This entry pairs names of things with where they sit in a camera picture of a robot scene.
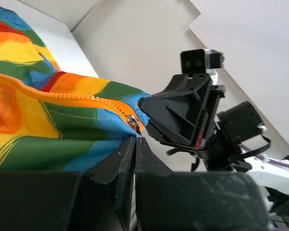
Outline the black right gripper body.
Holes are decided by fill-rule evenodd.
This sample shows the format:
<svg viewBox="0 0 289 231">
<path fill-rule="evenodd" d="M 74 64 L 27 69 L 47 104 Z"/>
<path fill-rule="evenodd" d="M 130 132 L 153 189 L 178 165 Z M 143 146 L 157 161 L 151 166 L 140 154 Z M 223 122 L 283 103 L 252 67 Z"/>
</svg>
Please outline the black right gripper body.
<svg viewBox="0 0 289 231">
<path fill-rule="evenodd" d="M 225 86 L 214 85 L 209 74 L 194 74 L 190 79 L 190 90 L 198 97 L 192 103 L 188 118 L 195 119 L 195 131 L 191 139 L 192 152 L 202 159 L 211 159 L 215 154 L 214 146 L 219 139 L 219 131 L 214 122 L 218 104 L 225 97 Z"/>
</svg>

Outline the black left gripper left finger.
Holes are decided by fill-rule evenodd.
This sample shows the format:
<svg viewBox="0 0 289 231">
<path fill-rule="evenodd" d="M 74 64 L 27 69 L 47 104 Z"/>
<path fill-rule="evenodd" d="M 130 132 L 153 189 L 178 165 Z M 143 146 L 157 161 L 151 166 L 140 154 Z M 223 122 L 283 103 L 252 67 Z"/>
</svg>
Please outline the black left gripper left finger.
<svg viewBox="0 0 289 231">
<path fill-rule="evenodd" d="M 0 171 L 0 231 L 127 231 L 135 137 L 85 172 Z"/>
</svg>

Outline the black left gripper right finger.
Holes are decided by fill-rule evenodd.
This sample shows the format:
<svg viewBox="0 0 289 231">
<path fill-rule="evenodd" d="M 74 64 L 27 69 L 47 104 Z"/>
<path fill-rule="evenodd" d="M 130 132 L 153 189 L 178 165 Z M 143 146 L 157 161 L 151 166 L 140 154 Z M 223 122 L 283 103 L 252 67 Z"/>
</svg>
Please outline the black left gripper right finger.
<svg viewBox="0 0 289 231">
<path fill-rule="evenodd" d="M 236 172 L 174 172 L 136 143 L 136 215 L 141 231 L 269 231 L 254 180 Z"/>
</svg>

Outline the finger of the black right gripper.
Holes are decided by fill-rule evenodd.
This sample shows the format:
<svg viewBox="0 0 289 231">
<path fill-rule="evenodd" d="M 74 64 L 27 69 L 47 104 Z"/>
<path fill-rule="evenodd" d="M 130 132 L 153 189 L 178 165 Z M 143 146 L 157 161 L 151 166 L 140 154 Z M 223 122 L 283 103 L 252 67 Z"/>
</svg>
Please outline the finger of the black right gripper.
<svg viewBox="0 0 289 231">
<path fill-rule="evenodd" d="M 161 92 L 143 97 L 139 102 L 141 110 L 151 120 L 196 119 L 200 107 L 202 75 L 174 75 L 168 86 Z"/>
<path fill-rule="evenodd" d="M 202 107 L 197 105 L 147 105 L 149 135 L 163 145 L 194 151 L 201 131 Z"/>
</svg>

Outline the silver zipper slider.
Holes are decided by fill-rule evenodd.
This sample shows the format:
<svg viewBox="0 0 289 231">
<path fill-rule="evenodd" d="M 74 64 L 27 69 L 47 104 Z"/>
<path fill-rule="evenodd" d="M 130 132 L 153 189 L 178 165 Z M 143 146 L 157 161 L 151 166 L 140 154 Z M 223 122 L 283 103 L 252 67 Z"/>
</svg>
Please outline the silver zipper slider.
<svg viewBox="0 0 289 231">
<path fill-rule="evenodd" d="M 128 124 L 132 127 L 132 129 L 141 137 L 142 134 L 140 131 L 140 125 L 139 125 L 138 119 L 134 115 L 129 114 L 127 116 L 127 121 L 128 121 Z"/>
</svg>

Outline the rainbow striped zip jacket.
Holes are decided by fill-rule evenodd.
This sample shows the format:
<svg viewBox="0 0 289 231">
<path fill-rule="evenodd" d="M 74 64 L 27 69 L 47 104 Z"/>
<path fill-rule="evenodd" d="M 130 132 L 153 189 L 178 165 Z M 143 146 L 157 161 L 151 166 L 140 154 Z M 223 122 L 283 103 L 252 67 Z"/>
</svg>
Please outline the rainbow striped zip jacket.
<svg viewBox="0 0 289 231">
<path fill-rule="evenodd" d="M 86 171 L 144 129 L 140 89 L 60 70 L 36 32 L 0 7 L 0 170 Z"/>
</svg>

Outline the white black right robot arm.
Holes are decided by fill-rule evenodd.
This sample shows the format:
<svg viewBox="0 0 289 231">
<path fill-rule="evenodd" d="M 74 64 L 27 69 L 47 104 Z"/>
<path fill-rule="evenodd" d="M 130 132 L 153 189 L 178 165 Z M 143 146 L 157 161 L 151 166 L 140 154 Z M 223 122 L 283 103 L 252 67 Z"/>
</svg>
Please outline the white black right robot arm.
<svg viewBox="0 0 289 231">
<path fill-rule="evenodd" d="M 218 111 L 224 93 L 207 74 L 175 75 L 162 92 L 139 102 L 148 134 L 170 147 L 168 155 L 186 152 L 209 171 L 249 174 L 266 189 L 269 212 L 288 217 L 289 155 L 269 154 L 266 125 L 250 102 Z"/>
</svg>

